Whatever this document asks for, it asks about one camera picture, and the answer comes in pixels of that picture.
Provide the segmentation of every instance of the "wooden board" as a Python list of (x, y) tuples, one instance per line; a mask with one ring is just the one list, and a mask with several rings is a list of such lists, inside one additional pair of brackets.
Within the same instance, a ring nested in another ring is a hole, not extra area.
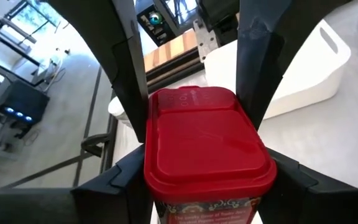
[(163, 44), (157, 50), (145, 55), (145, 70), (148, 72), (151, 69), (158, 67), (195, 47), (197, 47), (196, 34), (193, 29), (190, 29), (179, 37)]

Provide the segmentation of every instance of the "light fixture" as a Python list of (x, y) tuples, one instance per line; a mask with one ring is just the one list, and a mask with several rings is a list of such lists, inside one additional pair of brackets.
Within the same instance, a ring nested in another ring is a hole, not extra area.
[(159, 13), (155, 12), (155, 13), (150, 15), (149, 22), (152, 25), (160, 24), (162, 22), (162, 16)]
[(13, 112), (15, 112), (12, 108), (5, 108), (5, 110), (6, 110), (8, 113), (13, 113)]

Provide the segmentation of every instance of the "red plastic container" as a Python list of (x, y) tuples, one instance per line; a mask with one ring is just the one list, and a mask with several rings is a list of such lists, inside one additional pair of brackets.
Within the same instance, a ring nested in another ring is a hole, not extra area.
[(189, 86), (151, 96), (144, 176), (161, 223), (250, 223), (276, 173), (230, 90)]

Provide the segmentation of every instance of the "red lid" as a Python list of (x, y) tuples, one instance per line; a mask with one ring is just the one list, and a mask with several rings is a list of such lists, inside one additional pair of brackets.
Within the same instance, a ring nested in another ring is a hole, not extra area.
[(189, 86), (151, 96), (144, 175), (157, 200), (258, 197), (276, 172), (230, 90)]

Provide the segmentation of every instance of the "window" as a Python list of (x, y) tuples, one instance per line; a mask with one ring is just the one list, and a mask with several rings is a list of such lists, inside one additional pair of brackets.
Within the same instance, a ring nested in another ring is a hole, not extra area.
[(59, 13), (48, 3), (36, 0), (22, 0), (8, 13), (6, 18), (29, 35), (24, 37), (12, 28), (4, 26), (2, 28), (4, 31), (20, 40), (17, 43), (19, 45), (22, 45), (24, 42), (28, 44), (29, 37), (37, 40), (47, 34), (54, 33), (62, 20)]
[(178, 25), (188, 22), (196, 14), (195, 0), (165, 0)]

